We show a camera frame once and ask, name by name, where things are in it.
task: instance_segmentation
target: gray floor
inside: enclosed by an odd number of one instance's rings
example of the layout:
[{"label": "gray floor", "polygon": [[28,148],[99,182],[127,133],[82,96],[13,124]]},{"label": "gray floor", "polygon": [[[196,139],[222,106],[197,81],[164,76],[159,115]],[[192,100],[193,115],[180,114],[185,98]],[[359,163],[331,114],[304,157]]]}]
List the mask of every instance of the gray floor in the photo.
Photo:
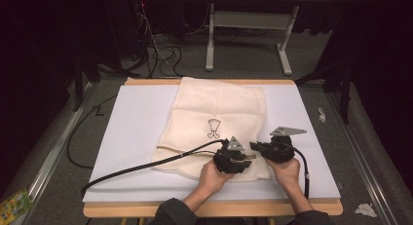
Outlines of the gray floor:
[{"label": "gray floor", "polygon": [[[264,32],[243,30],[233,41],[228,40],[234,37],[234,32],[223,31],[218,34],[213,72],[205,72],[207,39],[202,38],[202,34],[188,37],[185,42],[166,36],[158,37],[157,42],[160,49],[162,42],[181,48],[182,60],[176,71],[186,76],[294,80],[314,70],[329,37],[328,34],[312,36],[308,32],[293,34],[287,47],[293,75],[285,77],[274,47],[282,34],[262,33]],[[168,57],[168,52],[162,53],[164,57]],[[169,65],[162,65],[163,71],[171,75],[171,66],[177,61],[177,57],[168,61]],[[151,58],[150,65],[153,65],[153,62],[154,59]],[[141,73],[142,77],[148,74],[145,67],[137,69],[136,72]],[[159,69],[154,75],[163,76]],[[72,96],[30,153],[3,198],[17,189],[30,188],[48,156],[64,143],[67,130],[73,128],[73,125],[70,125],[73,117],[85,116],[94,105],[116,94],[124,81],[124,77],[102,73],[101,82],[88,89],[90,96],[84,104],[84,110],[77,113],[72,112]],[[333,221],[339,225],[413,224],[413,201],[410,192],[381,146],[359,101],[357,90],[352,87],[350,124],[344,125],[337,115],[337,94],[324,93],[320,85],[322,81],[312,82],[301,87],[300,93],[334,179],[343,186],[340,193],[344,213],[333,216]],[[70,152],[78,163],[94,165],[113,104],[114,99],[104,103],[100,109],[100,113],[104,115],[91,115],[73,135]],[[326,114],[326,123],[319,120],[319,107]],[[19,224],[86,224],[88,219],[83,215],[80,189],[89,181],[92,171],[70,164],[64,149],[51,169],[54,171],[45,181],[44,187],[37,190],[36,207],[25,219],[22,218]],[[373,204],[379,216],[373,218],[355,214],[360,204]],[[280,217],[276,220],[277,224],[285,224],[290,219]],[[93,219],[91,224],[121,224],[121,219]],[[136,219],[128,219],[128,224],[136,224]]]}]

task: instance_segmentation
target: metal stand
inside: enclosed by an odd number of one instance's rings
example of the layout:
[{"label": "metal stand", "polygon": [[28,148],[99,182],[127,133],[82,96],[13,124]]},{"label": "metal stand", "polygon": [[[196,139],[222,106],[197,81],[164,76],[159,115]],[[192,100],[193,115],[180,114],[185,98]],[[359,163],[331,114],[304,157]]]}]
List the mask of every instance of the metal stand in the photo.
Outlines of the metal stand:
[{"label": "metal stand", "polygon": [[245,27],[260,29],[283,29],[282,43],[277,44],[277,51],[282,62],[282,70],[286,76],[292,74],[285,48],[291,35],[292,27],[297,18],[298,6],[294,6],[291,14],[262,14],[246,12],[223,12],[214,10],[214,4],[209,5],[209,39],[206,49],[206,71],[213,71],[213,29],[215,26]]}]

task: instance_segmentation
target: cream cloth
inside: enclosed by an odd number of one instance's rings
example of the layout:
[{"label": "cream cloth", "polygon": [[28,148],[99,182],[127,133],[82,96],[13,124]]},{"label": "cream cloth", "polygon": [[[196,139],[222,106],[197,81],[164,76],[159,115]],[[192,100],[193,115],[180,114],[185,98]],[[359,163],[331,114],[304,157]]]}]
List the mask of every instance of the cream cloth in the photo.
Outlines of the cream cloth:
[{"label": "cream cloth", "polygon": [[[270,173],[267,164],[258,152],[249,147],[249,142],[256,142],[262,129],[265,112],[262,88],[183,78],[152,161],[178,155],[215,139],[230,140],[234,136],[244,147],[243,153],[256,155],[256,159],[232,180],[268,179]],[[214,143],[200,151],[215,153],[221,147],[220,143]],[[155,168],[174,169],[183,175],[198,178],[203,165],[212,156],[212,153],[191,155]]]}]

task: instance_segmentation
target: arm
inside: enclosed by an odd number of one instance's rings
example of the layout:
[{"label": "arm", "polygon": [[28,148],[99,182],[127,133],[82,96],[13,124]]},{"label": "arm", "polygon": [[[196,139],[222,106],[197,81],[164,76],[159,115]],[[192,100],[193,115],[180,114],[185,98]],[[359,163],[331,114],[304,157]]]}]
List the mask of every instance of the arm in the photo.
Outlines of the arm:
[{"label": "arm", "polygon": [[267,159],[265,161],[273,169],[276,180],[290,199],[294,213],[314,210],[306,197],[304,197],[298,183],[300,162],[296,159],[283,164],[276,164]]},{"label": "arm", "polygon": [[276,164],[270,160],[265,160],[267,164],[273,169],[276,180],[285,191],[289,200],[291,201],[292,209],[295,213],[296,225],[331,225],[327,213],[316,211],[311,206],[301,191],[298,183],[298,175],[300,172],[300,162],[296,159],[283,164]]},{"label": "arm", "polygon": [[162,203],[149,225],[191,225],[197,221],[195,211],[217,193],[225,182],[234,177],[234,174],[225,174],[218,171],[213,161],[206,163],[201,171],[200,182],[182,202],[170,199]]}]

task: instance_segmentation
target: printed design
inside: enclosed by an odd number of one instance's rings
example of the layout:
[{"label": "printed design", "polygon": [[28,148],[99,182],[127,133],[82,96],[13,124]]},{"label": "printed design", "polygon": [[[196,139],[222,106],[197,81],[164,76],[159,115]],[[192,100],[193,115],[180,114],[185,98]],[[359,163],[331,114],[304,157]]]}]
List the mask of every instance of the printed design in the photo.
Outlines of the printed design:
[{"label": "printed design", "polygon": [[208,120],[209,122],[209,126],[210,126],[210,133],[207,135],[207,137],[212,138],[215,137],[215,139],[219,138],[219,134],[218,132],[218,127],[221,124],[220,120],[216,120],[216,119],[210,119]]}]

